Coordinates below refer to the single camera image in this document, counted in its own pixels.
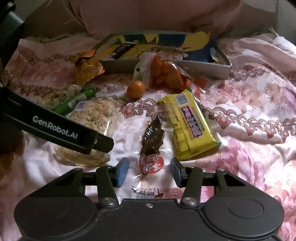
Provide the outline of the person's left hand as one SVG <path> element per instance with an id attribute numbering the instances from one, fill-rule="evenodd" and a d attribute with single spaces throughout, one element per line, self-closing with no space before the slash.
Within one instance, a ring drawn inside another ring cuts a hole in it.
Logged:
<path id="1" fill-rule="evenodd" d="M 15 156 L 21 156 L 25 148 L 23 132 L 13 126 L 1 128 L 1 179 L 11 172 Z"/>

